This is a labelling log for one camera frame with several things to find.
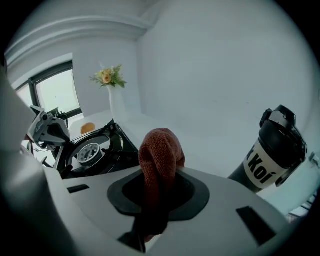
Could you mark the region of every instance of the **white vase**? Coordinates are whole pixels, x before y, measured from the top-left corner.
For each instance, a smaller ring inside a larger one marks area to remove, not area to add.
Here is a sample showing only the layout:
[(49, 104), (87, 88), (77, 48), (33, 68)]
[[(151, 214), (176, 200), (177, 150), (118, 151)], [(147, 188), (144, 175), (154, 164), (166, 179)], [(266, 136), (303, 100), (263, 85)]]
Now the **white vase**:
[(110, 109), (112, 113), (112, 117), (115, 123), (125, 122), (128, 120), (128, 113), (126, 111), (125, 100), (121, 94), (121, 90), (123, 90), (119, 85), (107, 86), (109, 91), (110, 98)]

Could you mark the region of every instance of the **black opening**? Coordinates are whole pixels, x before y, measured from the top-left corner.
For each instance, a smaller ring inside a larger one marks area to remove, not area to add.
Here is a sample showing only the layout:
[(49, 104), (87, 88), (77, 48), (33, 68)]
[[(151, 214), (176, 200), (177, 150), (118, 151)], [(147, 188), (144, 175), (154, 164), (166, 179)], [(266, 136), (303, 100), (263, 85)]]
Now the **black opening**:
[[(122, 193), (126, 198), (142, 207), (145, 186), (145, 175), (142, 173), (134, 178), (122, 188)], [(195, 194), (195, 186), (176, 174), (172, 191), (168, 195), (166, 201), (167, 209), (173, 211), (188, 202)]]

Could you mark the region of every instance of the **portable gas stove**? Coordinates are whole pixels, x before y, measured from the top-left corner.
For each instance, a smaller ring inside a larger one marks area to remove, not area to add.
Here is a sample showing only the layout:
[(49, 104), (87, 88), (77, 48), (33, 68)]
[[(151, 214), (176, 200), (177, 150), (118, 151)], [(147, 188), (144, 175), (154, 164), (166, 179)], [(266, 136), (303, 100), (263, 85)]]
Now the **portable gas stove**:
[(63, 179), (114, 173), (139, 165), (138, 150), (113, 120), (59, 150), (55, 168)]

